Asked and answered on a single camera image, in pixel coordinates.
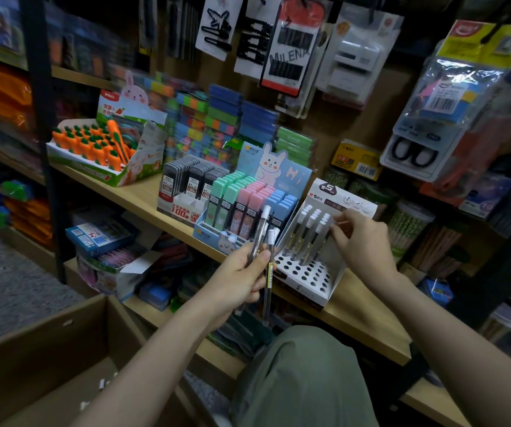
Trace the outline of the person's left hand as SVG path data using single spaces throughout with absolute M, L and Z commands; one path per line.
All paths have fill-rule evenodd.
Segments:
M 245 243 L 239 249 L 250 249 Z M 230 253 L 204 287 L 194 296 L 208 320 L 208 332 L 215 331 L 228 320 L 231 314 L 244 303 L 259 300 L 259 291 L 266 286 L 265 278 L 252 281 L 237 281 L 233 277 L 233 251 Z

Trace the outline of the clear white-capped pen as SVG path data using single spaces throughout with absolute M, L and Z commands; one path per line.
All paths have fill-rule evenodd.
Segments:
M 257 226 L 257 229 L 255 231 L 254 239 L 250 248 L 250 251 L 247 253 L 245 263 L 243 263 L 242 270 L 249 270 L 251 264 L 255 261 L 256 258 L 259 257 L 260 251 L 268 251 L 267 248 L 262 249 L 262 244 L 264 244 L 265 238 L 267 236 L 267 228 L 268 228 L 268 220 L 269 215 L 271 212 L 270 206 L 264 206 L 263 211 L 260 215 L 260 220 Z M 259 270 L 258 275 L 253 275 L 253 281 L 252 284 L 257 283 L 258 279 L 261 276 L 261 278 L 265 278 L 266 281 L 266 268 L 268 265 L 268 261 L 266 261 L 265 267 L 262 266 L 262 268 Z
M 273 270 L 275 265 L 275 243 L 280 234 L 280 229 L 272 228 L 267 232 L 267 250 L 270 252 L 270 259 L 266 268 L 266 286 L 264 289 L 264 304 L 262 311 L 262 323 L 264 326 L 268 326 L 270 323 L 271 315 L 271 298 L 273 288 Z

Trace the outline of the person's right forearm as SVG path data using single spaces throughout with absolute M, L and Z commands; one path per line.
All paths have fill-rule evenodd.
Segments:
M 472 427 L 511 427 L 511 357 L 397 271 L 364 284 L 398 318 Z

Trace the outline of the person's left forearm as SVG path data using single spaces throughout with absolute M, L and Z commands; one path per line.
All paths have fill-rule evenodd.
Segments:
M 232 308 L 205 286 L 159 328 L 71 427 L 152 427 L 201 342 Z

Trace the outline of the bunch of standing gel pens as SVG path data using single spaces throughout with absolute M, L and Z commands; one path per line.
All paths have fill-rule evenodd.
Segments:
M 304 205 L 287 229 L 277 263 L 281 261 L 287 269 L 312 262 L 330 221 L 329 212 L 311 204 Z

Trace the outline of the white red lead display box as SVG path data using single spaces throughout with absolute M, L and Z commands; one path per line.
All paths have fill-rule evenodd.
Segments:
M 208 201 L 203 202 L 181 193 L 169 203 L 158 195 L 157 210 L 193 227 L 207 209 Z

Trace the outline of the wooden lower shelf board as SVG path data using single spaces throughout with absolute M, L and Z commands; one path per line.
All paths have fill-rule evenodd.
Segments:
M 358 340 L 319 320 L 316 316 L 313 315 L 313 317 L 317 319 L 320 324 L 327 325 L 330 331 L 336 330 L 342 337 L 347 337 L 354 343 L 362 344 Z M 370 351 L 367 356 L 369 361 L 373 360 L 374 355 L 381 357 L 378 366 L 400 366 L 368 346 L 362 345 Z M 394 380 L 401 381 L 401 374 L 406 373 L 405 365 L 400 366 L 398 370 L 394 370 L 392 374 L 387 375 L 383 380 L 382 393 L 384 396 L 390 398 L 393 395 L 392 386 L 394 385 Z M 238 374 L 240 374 L 244 367 L 244 361 L 223 351 L 222 348 L 218 347 L 213 342 L 206 340 L 205 343 L 200 345 L 197 351 L 191 372 L 210 384 L 220 393 L 230 396 Z M 412 385 L 399 399 L 403 404 L 408 405 L 427 418 L 445 427 L 471 427 L 449 393 L 444 388 L 437 387 L 424 378 L 419 379 L 418 382 Z

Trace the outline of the row of black lead cases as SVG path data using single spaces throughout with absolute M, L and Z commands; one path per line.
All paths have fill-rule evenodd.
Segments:
M 230 171 L 199 157 L 187 156 L 163 165 L 159 198 L 169 203 L 184 193 L 206 202 L 214 182 L 228 176 Z

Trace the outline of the stack of blue packets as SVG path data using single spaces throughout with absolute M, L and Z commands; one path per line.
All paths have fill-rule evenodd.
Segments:
M 266 143 L 270 143 L 273 147 L 280 114 L 250 101 L 243 101 L 241 110 L 237 138 L 259 147 L 263 147 Z

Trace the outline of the blue white box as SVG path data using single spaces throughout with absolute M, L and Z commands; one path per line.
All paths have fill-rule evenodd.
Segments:
M 67 228 L 65 233 L 77 253 L 95 258 L 133 243 L 139 230 L 120 217 L 106 217 Z

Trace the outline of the yellow-header sticky note bag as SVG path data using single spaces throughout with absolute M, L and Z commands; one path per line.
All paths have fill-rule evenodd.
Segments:
M 457 20 L 429 58 L 402 115 L 467 127 L 511 71 L 511 24 Z

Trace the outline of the red black bobby pin card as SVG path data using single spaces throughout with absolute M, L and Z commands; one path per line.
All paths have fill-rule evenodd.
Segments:
M 281 0 L 259 87 L 297 98 L 318 35 L 328 18 L 328 0 Z

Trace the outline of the white card of black hair grips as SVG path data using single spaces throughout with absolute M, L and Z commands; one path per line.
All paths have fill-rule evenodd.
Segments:
M 237 28 L 234 72 L 259 81 L 281 0 L 246 0 Z

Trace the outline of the brown cardboard box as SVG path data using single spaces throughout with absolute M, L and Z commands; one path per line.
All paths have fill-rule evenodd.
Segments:
M 0 337 L 0 427 L 71 427 L 147 341 L 104 295 Z M 152 426 L 216 426 L 179 382 Z

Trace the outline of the white card of black hair clips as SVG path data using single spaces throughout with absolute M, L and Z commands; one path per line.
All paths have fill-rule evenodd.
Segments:
M 225 61 L 244 0 L 205 0 L 195 49 Z

